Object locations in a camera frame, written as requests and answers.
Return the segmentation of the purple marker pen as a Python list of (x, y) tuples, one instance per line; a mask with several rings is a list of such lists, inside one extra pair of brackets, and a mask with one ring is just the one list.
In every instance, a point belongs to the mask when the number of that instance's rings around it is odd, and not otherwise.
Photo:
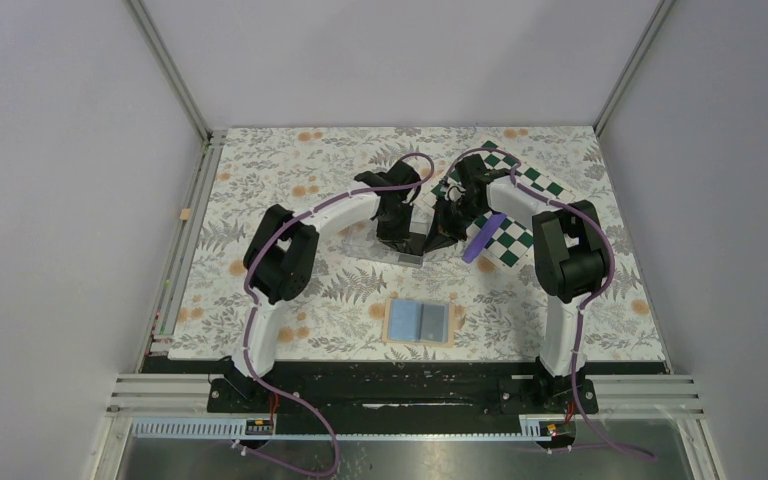
[(493, 235), (507, 219), (507, 215), (504, 213), (493, 213), (484, 222), (478, 233), (473, 237), (471, 242), (464, 249), (462, 254), (462, 260), (466, 264), (473, 263), (479, 255), (484, 251), (486, 245), (493, 239)]

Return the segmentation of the tan leather card holder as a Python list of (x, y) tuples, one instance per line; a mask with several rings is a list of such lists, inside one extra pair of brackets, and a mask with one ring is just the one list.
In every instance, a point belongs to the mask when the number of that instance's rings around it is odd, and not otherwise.
[(392, 298), (385, 307), (382, 340), (450, 348), (454, 345), (455, 325), (448, 303)]

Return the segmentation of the blue credit card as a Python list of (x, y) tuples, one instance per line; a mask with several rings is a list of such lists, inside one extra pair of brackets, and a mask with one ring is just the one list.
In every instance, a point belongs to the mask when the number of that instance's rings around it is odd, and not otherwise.
[(387, 338), (393, 341), (419, 340), (421, 303), (414, 300), (393, 299), (387, 327)]

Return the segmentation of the clear plastic box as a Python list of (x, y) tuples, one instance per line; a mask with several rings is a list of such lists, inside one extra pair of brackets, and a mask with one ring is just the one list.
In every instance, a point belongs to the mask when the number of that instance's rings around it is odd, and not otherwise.
[(400, 254), (376, 238), (377, 221), (361, 221), (345, 230), (341, 241), (342, 252), (351, 258), (390, 265), (419, 268), (423, 257)]

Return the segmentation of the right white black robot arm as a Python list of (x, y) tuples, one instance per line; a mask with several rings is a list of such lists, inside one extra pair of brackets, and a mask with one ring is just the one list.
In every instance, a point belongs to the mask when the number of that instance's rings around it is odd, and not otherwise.
[(588, 201), (563, 203), (518, 180), (516, 170), (491, 170), (474, 148), (448, 168), (457, 175), (455, 198), (442, 194), (423, 244), (426, 253), (467, 239), (467, 229), (488, 212), (503, 213), (531, 232), (534, 269), (548, 297), (546, 333), (538, 360), (549, 374), (533, 386), (535, 402), (557, 412), (573, 398), (566, 376), (584, 365), (580, 352), (586, 306), (612, 281), (614, 253)]

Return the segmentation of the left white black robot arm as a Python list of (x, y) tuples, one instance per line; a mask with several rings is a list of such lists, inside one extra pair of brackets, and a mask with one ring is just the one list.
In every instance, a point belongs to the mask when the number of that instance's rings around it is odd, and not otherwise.
[(253, 300), (241, 348), (222, 369), (232, 398), (248, 411), (269, 401), (263, 377), (275, 363), (279, 304), (298, 297), (309, 284), (320, 239), (363, 220), (377, 224), (376, 238), (397, 254), (420, 257), (423, 236), (410, 231), (413, 202), (430, 177), (405, 155), (387, 171), (355, 176), (347, 191), (301, 213), (279, 204), (269, 207), (243, 258), (243, 289)]

